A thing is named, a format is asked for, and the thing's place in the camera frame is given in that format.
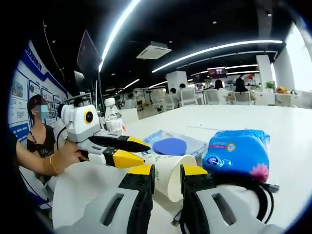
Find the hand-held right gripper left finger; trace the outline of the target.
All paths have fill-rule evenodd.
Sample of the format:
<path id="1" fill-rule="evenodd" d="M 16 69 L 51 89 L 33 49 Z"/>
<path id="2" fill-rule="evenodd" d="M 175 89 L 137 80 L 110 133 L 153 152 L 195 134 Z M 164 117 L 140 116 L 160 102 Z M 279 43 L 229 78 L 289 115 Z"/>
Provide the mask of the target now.
<path id="1" fill-rule="evenodd" d="M 145 234 L 153 209 L 155 166 L 130 169 L 118 187 L 92 200 L 83 217 L 57 234 Z"/>

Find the person's left hand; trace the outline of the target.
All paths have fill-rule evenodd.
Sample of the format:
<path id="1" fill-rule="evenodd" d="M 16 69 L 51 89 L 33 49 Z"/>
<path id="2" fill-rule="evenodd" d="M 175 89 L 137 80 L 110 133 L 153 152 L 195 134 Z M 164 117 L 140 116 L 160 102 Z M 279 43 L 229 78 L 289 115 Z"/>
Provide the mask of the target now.
<path id="1" fill-rule="evenodd" d="M 72 164 L 82 161 L 89 159 L 83 156 L 77 144 L 71 141 L 67 141 L 54 155 L 54 165 L 59 174 Z"/>

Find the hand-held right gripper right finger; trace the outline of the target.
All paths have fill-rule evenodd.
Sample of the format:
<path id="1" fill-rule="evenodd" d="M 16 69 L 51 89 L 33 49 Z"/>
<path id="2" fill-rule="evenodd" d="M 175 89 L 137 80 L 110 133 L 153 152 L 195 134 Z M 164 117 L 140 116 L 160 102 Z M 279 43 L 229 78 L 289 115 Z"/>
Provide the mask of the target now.
<path id="1" fill-rule="evenodd" d="M 201 167 L 180 166 L 184 234 L 281 234 L 283 229 L 252 216 L 248 205 L 233 192 L 217 187 Z"/>

